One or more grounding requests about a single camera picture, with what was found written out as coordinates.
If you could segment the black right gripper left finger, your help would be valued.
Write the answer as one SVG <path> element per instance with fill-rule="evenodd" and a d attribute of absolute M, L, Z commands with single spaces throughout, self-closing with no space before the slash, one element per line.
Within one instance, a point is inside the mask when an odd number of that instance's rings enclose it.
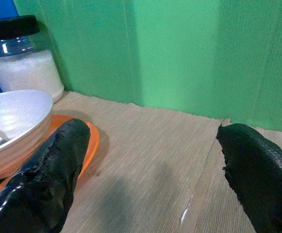
<path fill-rule="evenodd" d="M 0 233 L 62 230 L 89 139 L 89 127 L 74 118 L 35 150 L 0 191 Z"/>

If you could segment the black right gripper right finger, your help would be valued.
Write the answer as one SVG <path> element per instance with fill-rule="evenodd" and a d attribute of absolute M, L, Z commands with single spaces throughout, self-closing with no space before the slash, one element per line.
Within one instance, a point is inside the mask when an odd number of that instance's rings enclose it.
<path fill-rule="evenodd" d="M 244 124 L 220 125 L 225 178 L 257 233 L 282 233 L 282 149 Z"/>

